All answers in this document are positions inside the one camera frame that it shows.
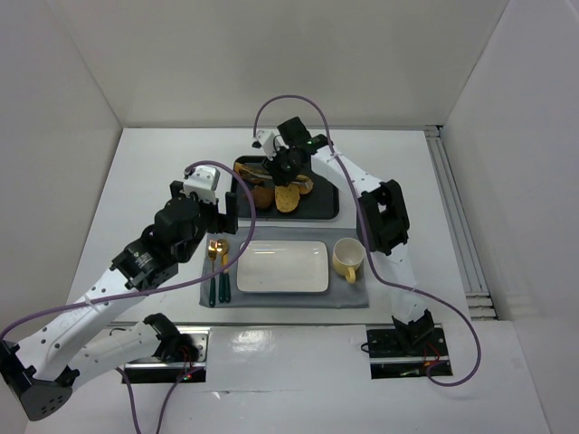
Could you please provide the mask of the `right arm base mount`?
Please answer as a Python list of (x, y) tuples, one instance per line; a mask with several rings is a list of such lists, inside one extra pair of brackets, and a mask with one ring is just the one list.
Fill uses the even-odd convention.
[(440, 325), (425, 333), (419, 329), (412, 340), (400, 322), (394, 325), (368, 325), (360, 350), (368, 356), (372, 380), (411, 379), (452, 376), (446, 336)]

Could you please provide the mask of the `crusty bread slice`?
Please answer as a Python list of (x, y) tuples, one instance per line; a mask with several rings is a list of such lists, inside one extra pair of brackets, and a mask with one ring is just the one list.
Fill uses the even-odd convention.
[(248, 183), (263, 184), (271, 180), (270, 174), (259, 167), (235, 163), (233, 169), (243, 181)]

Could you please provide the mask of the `metal tongs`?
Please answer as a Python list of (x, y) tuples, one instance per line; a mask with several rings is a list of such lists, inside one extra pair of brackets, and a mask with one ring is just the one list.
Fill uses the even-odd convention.
[(283, 185), (283, 186), (287, 186), (289, 184), (295, 184), (295, 182), (301, 177), (301, 176), (306, 176), (306, 175), (297, 175), (297, 177), (295, 179), (293, 179), (292, 181), (275, 181), (274, 178), (271, 176), (271, 182), (273, 182), (275, 185)]

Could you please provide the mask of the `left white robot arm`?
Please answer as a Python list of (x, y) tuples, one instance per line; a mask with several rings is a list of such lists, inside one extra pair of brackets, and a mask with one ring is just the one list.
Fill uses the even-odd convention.
[(140, 358), (182, 362), (192, 341), (157, 313), (128, 330), (95, 337), (112, 320), (159, 288), (189, 261), (208, 233), (238, 230), (235, 193), (218, 211), (214, 189), (174, 181), (171, 197), (139, 238), (116, 256), (71, 307), (18, 343), (1, 342), (1, 375), (30, 421), (54, 414), (83, 384)]

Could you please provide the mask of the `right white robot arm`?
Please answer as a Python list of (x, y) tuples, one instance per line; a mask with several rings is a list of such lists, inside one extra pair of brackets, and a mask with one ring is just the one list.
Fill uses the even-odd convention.
[(404, 349), (425, 341), (434, 329), (432, 314), (419, 300), (411, 266), (404, 258), (410, 219), (401, 185), (368, 174), (334, 147), (329, 133), (313, 136), (301, 119), (291, 118), (277, 126), (276, 134), (259, 130), (255, 147), (263, 149), (261, 163), (276, 185), (290, 186), (309, 167), (334, 186), (353, 194), (356, 235), (366, 248), (368, 264), (383, 262), (398, 278), (393, 301), (396, 338)]

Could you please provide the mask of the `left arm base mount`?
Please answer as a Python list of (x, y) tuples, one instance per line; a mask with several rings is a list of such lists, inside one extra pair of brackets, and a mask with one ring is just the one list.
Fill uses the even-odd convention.
[(177, 327), (163, 314), (149, 315), (144, 323), (160, 337), (160, 345), (148, 357), (138, 358), (123, 367), (134, 384), (203, 383), (206, 381), (206, 358), (209, 330)]

